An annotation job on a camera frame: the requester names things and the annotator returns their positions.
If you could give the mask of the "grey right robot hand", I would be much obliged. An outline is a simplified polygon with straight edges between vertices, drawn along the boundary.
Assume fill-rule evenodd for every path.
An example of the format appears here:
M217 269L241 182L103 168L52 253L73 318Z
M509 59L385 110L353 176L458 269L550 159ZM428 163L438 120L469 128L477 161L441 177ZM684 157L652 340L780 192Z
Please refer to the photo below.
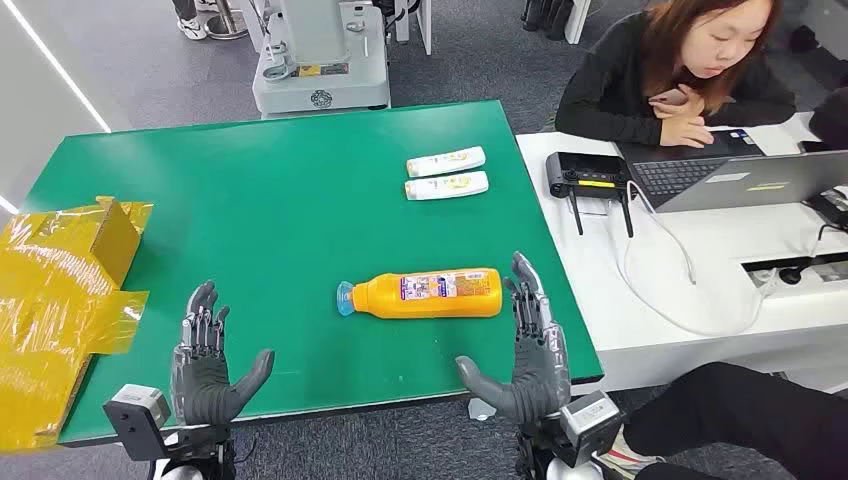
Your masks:
M571 379L562 327L530 261L512 255L513 278L503 280L515 320L514 365L509 383L483 374L467 356L455 358L462 384L476 398L521 425L556 413L571 401Z

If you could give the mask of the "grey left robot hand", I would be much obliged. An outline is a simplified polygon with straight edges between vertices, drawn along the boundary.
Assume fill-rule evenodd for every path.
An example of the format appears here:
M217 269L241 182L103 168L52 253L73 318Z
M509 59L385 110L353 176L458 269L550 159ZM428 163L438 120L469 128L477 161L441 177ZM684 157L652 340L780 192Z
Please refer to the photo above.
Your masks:
M218 292L207 280L188 298L173 350L170 396L180 425L227 425L270 377L275 352L260 351L251 369L236 382L225 354L228 306L215 308Z

